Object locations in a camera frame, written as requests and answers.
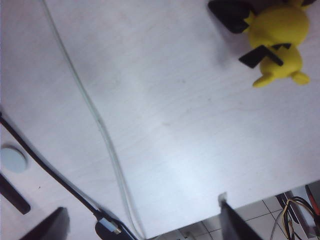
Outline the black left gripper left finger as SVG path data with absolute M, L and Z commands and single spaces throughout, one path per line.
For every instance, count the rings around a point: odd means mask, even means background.
M 21 240 L 66 240 L 70 230 L 70 217 L 67 208 L 58 207 L 41 221 Z

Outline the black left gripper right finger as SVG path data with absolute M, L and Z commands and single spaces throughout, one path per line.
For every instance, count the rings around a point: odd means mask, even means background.
M 218 196 L 219 221 L 224 240 L 261 240 L 262 238 L 227 203 L 227 193 Z

